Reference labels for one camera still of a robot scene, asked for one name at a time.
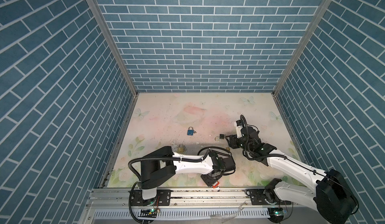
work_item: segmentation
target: gray floor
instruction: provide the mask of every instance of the gray floor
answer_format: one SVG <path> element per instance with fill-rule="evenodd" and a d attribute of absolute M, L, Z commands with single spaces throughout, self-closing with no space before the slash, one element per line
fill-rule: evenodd
<path fill-rule="evenodd" d="M 221 219 L 207 219 L 195 221 L 154 221 L 153 224 L 220 224 Z M 94 224 L 136 224 L 134 220 L 95 220 Z M 267 218 L 255 219 L 232 219 L 225 222 L 225 224 L 271 224 Z M 328 222 L 316 211 L 307 207 L 295 207 L 291 217 L 282 222 L 282 224 L 327 224 Z"/>

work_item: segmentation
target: blue brick wall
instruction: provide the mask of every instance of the blue brick wall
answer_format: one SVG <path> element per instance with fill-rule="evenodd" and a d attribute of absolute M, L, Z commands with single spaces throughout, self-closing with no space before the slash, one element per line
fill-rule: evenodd
<path fill-rule="evenodd" d="M 131 96 L 85 0 L 0 0 L 0 223 L 78 221 Z"/>
<path fill-rule="evenodd" d="M 271 92 L 321 0 L 97 0 L 140 92 Z"/>
<path fill-rule="evenodd" d="M 360 200 L 351 223 L 384 223 L 385 0 L 333 0 L 279 100 L 312 165 Z"/>

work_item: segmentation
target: blue padlock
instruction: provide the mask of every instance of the blue padlock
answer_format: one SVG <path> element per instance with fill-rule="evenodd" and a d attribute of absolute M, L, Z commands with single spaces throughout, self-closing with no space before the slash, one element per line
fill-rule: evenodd
<path fill-rule="evenodd" d="M 196 133 L 194 129 L 192 127 L 189 127 L 189 129 L 187 130 L 187 135 L 193 135 L 194 133 Z"/>

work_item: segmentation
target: padlock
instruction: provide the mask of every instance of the padlock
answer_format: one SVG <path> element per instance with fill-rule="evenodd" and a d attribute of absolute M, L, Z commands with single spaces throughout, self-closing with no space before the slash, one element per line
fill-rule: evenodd
<path fill-rule="evenodd" d="M 193 135 L 194 132 L 195 132 L 194 129 L 192 127 L 189 127 L 189 129 L 187 130 L 187 135 Z"/>

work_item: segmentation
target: table surface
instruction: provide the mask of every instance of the table surface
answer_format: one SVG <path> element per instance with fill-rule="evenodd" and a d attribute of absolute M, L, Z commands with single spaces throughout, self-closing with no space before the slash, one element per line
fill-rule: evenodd
<path fill-rule="evenodd" d="M 228 147 L 226 140 L 216 142 L 219 134 L 236 134 L 234 121 L 243 114 L 250 125 L 259 128 L 262 142 L 298 158 L 298 153 L 269 93 L 141 93 L 124 136 L 107 187 L 131 187 L 137 177 L 128 169 L 128 161 L 163 146 L 195 155 L 205 146 Z M 197 132 L 187 135 L 192 126 Z M 219 180 L 221 187 L 267 185 L 273 178 L 299 182 L 283 172 L 257 161 L 249 161 L 241 149 L 231 149 L 236 172 Z M 140 171 L 140 164 L 133 166 Z M 163 187 L 204 187 L 200 174 L 178 174 Z"/>

